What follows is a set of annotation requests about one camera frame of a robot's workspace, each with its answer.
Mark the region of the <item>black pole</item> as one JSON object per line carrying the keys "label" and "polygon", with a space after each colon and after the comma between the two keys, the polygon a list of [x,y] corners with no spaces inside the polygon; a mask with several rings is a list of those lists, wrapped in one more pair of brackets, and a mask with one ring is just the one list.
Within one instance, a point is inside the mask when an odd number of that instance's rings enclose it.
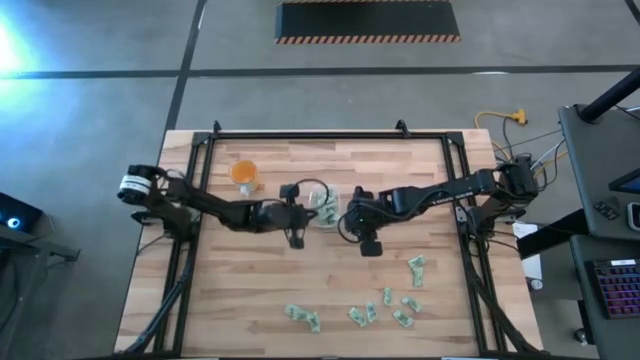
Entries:
{"label": "black pole", "polygon": [[640,88],[640,68],[626,75],[610,89],[578,111],[578,117],[590,124],[597,124],[601,116]]}

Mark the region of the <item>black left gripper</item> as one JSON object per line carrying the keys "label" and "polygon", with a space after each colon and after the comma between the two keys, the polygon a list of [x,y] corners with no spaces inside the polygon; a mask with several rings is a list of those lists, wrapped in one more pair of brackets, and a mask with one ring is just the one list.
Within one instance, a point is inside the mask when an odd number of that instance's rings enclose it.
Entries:
{"label": "black left gripper", "polygon": [[280,187],[279,201],[270,204],[262,203],[258,210],[258,232],[273,232],[282,230],[292,249],[304,248],[304,234],[306,231],[306,214],[309,224],[318,224],[318,211],[307,209],[296,203],[300,194],[298,184],[287,184]]}

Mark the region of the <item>black equipment stand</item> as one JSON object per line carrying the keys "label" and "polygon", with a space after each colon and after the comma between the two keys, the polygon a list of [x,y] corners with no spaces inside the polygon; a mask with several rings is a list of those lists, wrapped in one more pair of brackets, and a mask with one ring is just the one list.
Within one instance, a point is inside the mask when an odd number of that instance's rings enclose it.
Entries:
{"label": "black equipment stand", "polygon": [[75,262],[80,255],[80,250],[77,248],[59,245],[43,237],[36,237],[4,226],[0,226],[0,247],[55,255],[70,262]]}

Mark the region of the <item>black ramp hazard stripes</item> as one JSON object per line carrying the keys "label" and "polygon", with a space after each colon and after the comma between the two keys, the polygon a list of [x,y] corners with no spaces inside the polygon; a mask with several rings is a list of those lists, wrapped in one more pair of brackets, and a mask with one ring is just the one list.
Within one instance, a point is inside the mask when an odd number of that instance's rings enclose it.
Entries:
{"label": "black ramp hazard stripes", "polygon": [[278,45],[457,43],[449,0],[282,0]]}

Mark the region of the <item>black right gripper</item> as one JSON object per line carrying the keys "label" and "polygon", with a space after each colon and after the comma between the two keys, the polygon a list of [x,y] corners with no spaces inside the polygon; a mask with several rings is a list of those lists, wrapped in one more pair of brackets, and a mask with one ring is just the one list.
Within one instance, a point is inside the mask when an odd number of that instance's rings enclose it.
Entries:
{"label": "black right gripper", "polygon": [[381,224],[379,203],[373,193],[356,186],[352,199],[340,208],[342,216],[339,222],[353,235],[363,257],[379,257],[383,254],[382,244],[378,241],[377,229]]}

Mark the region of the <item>small black controller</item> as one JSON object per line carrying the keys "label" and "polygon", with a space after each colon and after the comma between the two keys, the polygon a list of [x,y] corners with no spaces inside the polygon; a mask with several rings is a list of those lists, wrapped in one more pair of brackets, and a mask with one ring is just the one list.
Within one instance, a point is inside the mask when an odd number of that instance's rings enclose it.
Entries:
{"label": "small black controller", "polygon": [[593,208],[608,221],[616,220],[621,216],[620,205],[616,199],[609,201],[598,201]]}

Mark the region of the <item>clear plastic container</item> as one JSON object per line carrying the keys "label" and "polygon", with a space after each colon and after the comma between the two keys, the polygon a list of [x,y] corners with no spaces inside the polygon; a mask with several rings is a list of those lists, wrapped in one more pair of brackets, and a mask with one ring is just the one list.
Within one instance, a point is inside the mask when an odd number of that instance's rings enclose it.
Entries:
{"label": "clear plastic container", "polygon": [[[339,189],[334,185],[326,185],[326,186],[321,185],[321,184],[314,185],[312,187],[311,191],[310,191],[310,194],[309,194],[309,200],[308,200],[309,207],[311,209],[313,209],[313,210],[318,211],[319,208],[316,205],[317,196],[318,195],[323,195],[323,194],[333,194],[333,195],[336,196],[337,202],[336,202],[334,208],[337,210],[337,213],[339,214],[339,218],[340,218],[340,216],[341,216],[341,214],[340,214],[340,208],[341,208],[341,205],[340,205],[340,193],[339,193]],[[318,224],[314,224],[314,225],[319,227],[319,228],[330,229],[330,228],[334,228],[337,225],[338,220],[333,226],[321,226],[319,223]]]}

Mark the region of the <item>dark desk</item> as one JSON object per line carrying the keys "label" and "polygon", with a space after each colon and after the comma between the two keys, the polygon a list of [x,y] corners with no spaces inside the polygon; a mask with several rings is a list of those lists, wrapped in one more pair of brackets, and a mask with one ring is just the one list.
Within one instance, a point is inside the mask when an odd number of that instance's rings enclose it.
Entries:
{"label": "dark desk", "polygon": [[601,360],[640,360],[640,317],[607,319],[587,266],[596,260],[640,259],[640,242],[574,235],[570,247],[582,294],[579,308],[588,342],[595,344]]}

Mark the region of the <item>black tablet screen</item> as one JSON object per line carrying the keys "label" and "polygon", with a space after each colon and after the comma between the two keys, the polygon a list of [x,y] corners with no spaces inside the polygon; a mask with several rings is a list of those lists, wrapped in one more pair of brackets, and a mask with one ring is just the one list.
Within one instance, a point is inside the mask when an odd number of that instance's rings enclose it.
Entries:
{"label": "black tablet screen", "polygon": [[608,184],[609,190],[640,194],[640,168],[637,168]]}

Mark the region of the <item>grey desk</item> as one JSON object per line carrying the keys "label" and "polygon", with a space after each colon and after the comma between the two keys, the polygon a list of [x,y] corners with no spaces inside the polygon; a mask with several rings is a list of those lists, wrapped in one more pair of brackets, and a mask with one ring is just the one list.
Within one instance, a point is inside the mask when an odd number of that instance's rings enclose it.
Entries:
{"label": "grey desk", "polygon": [[[597,237],[640,241],[640,232],[627,222],[627,204],[640,203],[640,194],[610,191],[608,184],[640,168],[640,120],[620,110],[609,110],[590,124],[578,117],[575,106],[558,111],[589,232]],[[616,199],[621,216],[602,217],[593,205]]]}

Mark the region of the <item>black device blue light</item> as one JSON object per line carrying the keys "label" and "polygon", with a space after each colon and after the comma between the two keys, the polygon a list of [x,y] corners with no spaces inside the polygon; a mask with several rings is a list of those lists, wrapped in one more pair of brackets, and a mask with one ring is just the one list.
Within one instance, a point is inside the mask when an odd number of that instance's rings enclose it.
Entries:
{"label": "black device blue light", "polygon": [[31,234],[43,211],[0,192],[0,225]]}

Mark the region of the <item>black aluminium rig frame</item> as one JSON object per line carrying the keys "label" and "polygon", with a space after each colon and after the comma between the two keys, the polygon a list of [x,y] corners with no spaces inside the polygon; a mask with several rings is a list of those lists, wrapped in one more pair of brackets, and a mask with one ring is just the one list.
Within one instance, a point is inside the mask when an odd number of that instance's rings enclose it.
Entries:
{"label": "black aluminium rig frame", "polygon": [[[310,208],[314,185],[334,185],[340,205],[356,186],[378,194],[428,187],[497,164],[486,131],[172,131],[157,164],[171,176],[227,201],[279,199],[298,184],[296,203]],[[248,196],[229,168],[253,161],[260,187]],[[519,253],[510,242],[488,246],[476,238],[464,210],[475,196],[442,204],[407,222],[377,231],[383,254],[363,257],[336,226],[309,224],[304,248],[292,249],[282,231],[235,232],[211,215],[191,211],[191,236],[174,238],[146,208],[114,355],[118,359],[211,357],[306,358],[535,357],[540,335]],[[424,285],[414,288],[407,261],[426,258]],[[390,307],[383,289],[392,289]],[[401,303],[412,297],[415,313]],[[360,327],[348,311],[374,302],[377,319]],[[316,312],[321,332],[284,312],[294,304]],[[409,328],[397,309],[414,319]]]}

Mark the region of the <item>yellow ceramic mug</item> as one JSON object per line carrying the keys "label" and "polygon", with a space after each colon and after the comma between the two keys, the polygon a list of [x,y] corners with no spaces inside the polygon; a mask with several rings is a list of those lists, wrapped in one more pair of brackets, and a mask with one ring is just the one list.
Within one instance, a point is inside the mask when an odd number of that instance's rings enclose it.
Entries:
{"label": "yellow ceramic mug", "polygon": [[258,167],[253,161],[240,160],[232,164],[229,176],[244,196],[250,195],[260,187]]}

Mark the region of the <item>purple backlit keyboard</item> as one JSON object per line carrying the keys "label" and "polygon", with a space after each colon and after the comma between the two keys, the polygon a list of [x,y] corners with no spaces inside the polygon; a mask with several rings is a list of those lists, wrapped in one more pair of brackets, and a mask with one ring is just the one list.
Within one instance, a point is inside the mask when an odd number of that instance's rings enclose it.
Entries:
{"label": "purple backlit keyboard", "polygon": [[640,317],[640,259],[596,260],[587,266],[607,319]]}

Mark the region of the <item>white paper sheet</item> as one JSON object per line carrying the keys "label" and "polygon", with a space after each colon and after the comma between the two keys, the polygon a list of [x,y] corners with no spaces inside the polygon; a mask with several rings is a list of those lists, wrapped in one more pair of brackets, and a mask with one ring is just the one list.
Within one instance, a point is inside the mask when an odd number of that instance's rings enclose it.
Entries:
{"label": "white paper sheet", "polygon": [[[526,235],[530,235],[538,230],[538,226],[535,224],[528,224],[522,222],[515,222],[512,224],[513,233],[522,238]],[[527,278],[542,280],[542,266],[540,255],[534,255],[528,257],[522,261],[524,275]]]}

